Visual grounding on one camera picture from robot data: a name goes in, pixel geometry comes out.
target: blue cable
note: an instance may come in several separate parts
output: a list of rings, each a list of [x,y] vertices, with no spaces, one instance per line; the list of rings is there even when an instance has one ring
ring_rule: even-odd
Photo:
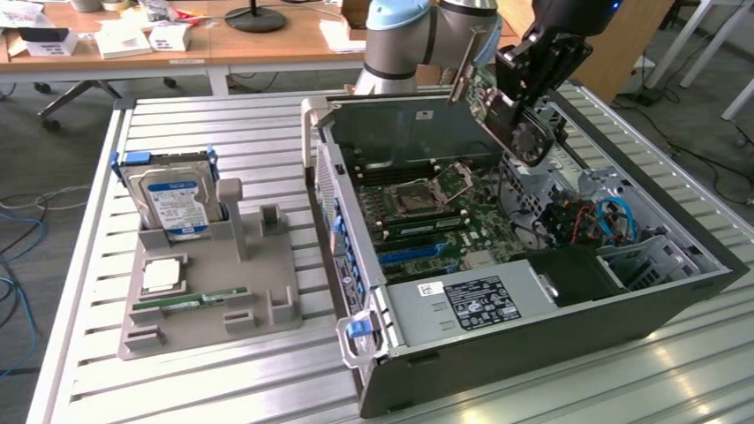
[[[2,281],[5,284],[8,284],[10,286],[10,290],[14,289],[16,296],[18,296],[21,298],[21,304],[24,305],[25,319],[28,320],[28,328],[32,332],[32,345],[28,348],[28,352],[25,353],[24,357],[5,370],[5,372],[0,374],[0,381],[2,381],[5,376],[8,374],[10,374],[14,369],[20,368],[24,365],[24,363],[29,360],[32,355],[34,354],[36,331],[34,331],[34,319],[32,318],[32,310],[28,306],[28,299],[25,298],[24,290],[21,289],[21,287],[18,287],[18,285],[10,279],[0,277],[0,281]]]
[[[42,223],[38,219],[18,218],[17,216],[6,215],[2,212],[0,212],[0,217],[12,221],[18,221],[21,223],[34,223],[38,227],[38,236],[36,237],[34,242],[16,256],[10,257],[9,259],[0,260],[1,263],[8,263],[9,261],[18,259],[21,256],[28,254],[30,250],[42,242],[42,238],[45,237],[45,223]]]
[[[607,224],[604,223],[604,213],[602,211],[602,203],[606,203],[606,202],[612,202],[612,203],[618,204],[623,208],[623,210],[626,211],[626,219],[628,220],[628,228],[631,230],[631,240],[636,241],[636,221],[634,220],[634,214],[631,213],[631,207],[623,201],[623,199],[620,199],[618,197],[606,197],[604,199],[598,201],[598,221],[599,221],[599,226],[602,227],[602,230],[604,231],[604,233],[608,236],[612,235],[612,231],[610,230]]]

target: red wire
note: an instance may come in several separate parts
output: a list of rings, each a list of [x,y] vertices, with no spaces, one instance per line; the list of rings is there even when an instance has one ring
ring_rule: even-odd
[[[584,213],[586,210],[588,210],[588,206],[583,206],[583,207],[578,210],[576,224],[574,225],[574,237],[570,238],[570,244],[571,244],[571,245],[572,245],[574,243],[576,243],[578,225],[580,224],[580,217],[582,217],[582,214]]]

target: gray floor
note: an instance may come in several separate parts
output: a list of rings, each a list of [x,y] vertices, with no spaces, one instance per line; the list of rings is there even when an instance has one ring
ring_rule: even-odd
[[[659,58],[675,34],[675,32],[658,33],[648,48],[650,58]],[[678,91],[682,103],[676,105],[662,102],[643,109],[671,137],[671,142],[702,155],[734,163],[742,170],[748,170],[754,147],[734,147],[735,128],[719,119],[719,114],[752,77],[754,64],[720,51],[706,71],[699,75],[692,88],[683,90],[670,85]],[[259,74],[252,79],[239,81],[251,87],[264,87],[271,78],[271,74]],[[291,72],[280,74],[268,91],[339,88],[344,83],[352,83],[355,79],[356,72]],[[113,85],[122,95],[136,98],[209,95],[209,86],[204,78],[184,77],[177,81],[176,90],[164,87],[160,79],[121,81]],[[53,89],[60,93],[69,86],[69,84],[53,84]],[[0,87],[5,92],[8,88],[8,86]],[[4,152],[2,166],[0,166],[0,198],[16,193],[42,193],[62,186],[86,184],[94,174],[96,158],[109,119],[110,99],[98,90],[86,93],[54,114],[64,130],[60,133],[48,133],[38,126],[34,112],[45,106],[50,98],[48,95],[40,95],[30,84],[22,84],[17,86],[13,96],[0,102],[0,145]],[[752,112],[754,102],[739,113],[738,121],[744,131],[754,136]],[[659,146],[667,146],[636,111],[622,110],[622,114]],[[690,155],[679,155],[676,160],[710,186],[711,171],[707,166]],[[730,175],[726,171],[719,173],[719,189],[726,195],[738,199],[754,197],[743,178]],[[82,196],[82,193],[73,193],[61,197],[60,204],[78,201]],[[750,222],[754,221],[754,209],[739,205],[731,207]],[[22,212],[24,216],[34,216],[38,211],[29,209]],[[37,367],[41,364],[45,338],[53,324],[56,304],[82,214],[81,208],[50,212],[45,219],[48,233],[44,243],[10,263],[28,293],[41,333],[34,356],[24,367]],[[0,220],[0,246],[5,246],[24,230],[25,225]],[[5,313],[6,305],[0,305],[0,317],[5,316]],[[25,354],[28,340],[25,318],[18,311],[9,324],[0,330],[0,369],[9,367]],[[0,380],[0,422],[24,422],[34,381],[34,374],[13,375]]]

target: hard drive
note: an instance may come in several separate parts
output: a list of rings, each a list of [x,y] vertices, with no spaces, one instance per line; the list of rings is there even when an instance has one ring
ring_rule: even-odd
[[[128,152],[124,161],[117,153],[110,167],[118,176],[141,216],[141,229],[164,229],[171,241],[205,235],[209,223],[225,214],[216,200],[216,153],[180,155]]]

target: white table leg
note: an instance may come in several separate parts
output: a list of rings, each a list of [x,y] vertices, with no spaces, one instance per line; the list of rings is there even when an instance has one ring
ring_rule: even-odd
[[[670,45],[668,52],[662,57],[658,67],[648,75],[648,80],[647,80],[648,88],[652,88],[658,84],[662,75],[664,75],[666,70],[670,68],[672,61],[675,60],[675,56],[679,55],[680,49],[683,48],[683,45],[688,41],[688,38],[691,37],[694,30],[699,26],[700,21],[704,19],[704,16],[707,15],[710,9],[711,9],[711,0],[702,0],[702,3],[696,8],[696,11],[694,12],[694,15],[691,16],[691,19],[688,19],[688,23],[683,26],[683,29],[680,30],[680,34],[678,34],[678,37],[675,38],[672,45]]]
[[[740,108],[743,107],[746,102],[751,100],[751,97],[754,97],[754,79],[751,80],[746,88],[743,88],[739,96],[735,98],[728,108],[720,115],[726,121],[730,121],[735,117],[735,114],[739,113]]]
[[[683,80],[680,81],[680,86],[683,88],[688,88],[688,86],[694,82],[694,79],[699,75],[699,72],[702,71],[702,69],[707,65],[708,60],[711,59],[715,52],[718,51],[719,45],[727,40],[730,33],[735,29],[735,26],[739,24],[740,20],[743,19],[743,17],[748,13],[748,8],[751,7],[751,3],[754,3],[754,0],[748,0],[747,2],[743,2],[739,9],[730,16],[728,21],[726,22],[726,24],[719,29],[718,34],[715,35],[715,38],[712,39],[711,43],[708,44],[707,48],[704,49],[704,52],[702,53],[702,56],[699,56],[699,59],[696,59],[694,66],[691,66],[691,69],[688,70],[686,77],[683,77]]]
[[[212,95],[229,95],[227,90],[227,80],[229,70],[227,66],[208,66],[207,67],[207,77],[209,78],[209,86],[212,87]]]

